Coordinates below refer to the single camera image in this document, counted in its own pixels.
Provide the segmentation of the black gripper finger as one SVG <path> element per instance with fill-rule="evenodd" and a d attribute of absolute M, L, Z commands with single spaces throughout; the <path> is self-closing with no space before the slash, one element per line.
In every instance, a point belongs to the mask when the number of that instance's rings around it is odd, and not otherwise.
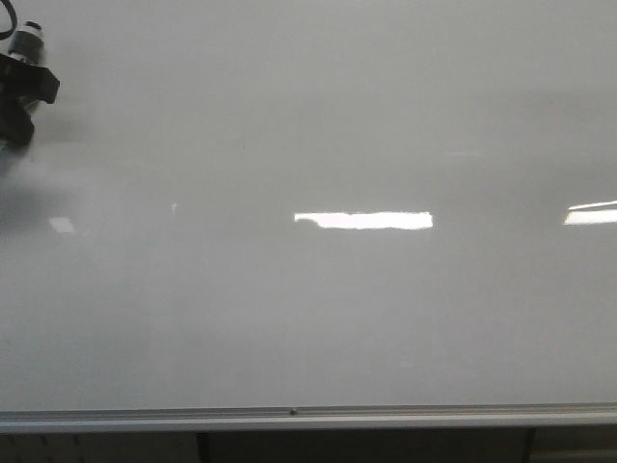
<path fill-rule="evenodd" d="M 53 104 L 60 80 L 48 69 L 1 55 L 1 99 L 33 98 Z"/>
<path fill-rule="evenodd" d="M 1 98 L 1 141 L 23 148 L 34 136 L 34 125 L 28 111 L 19 99 Z"/>

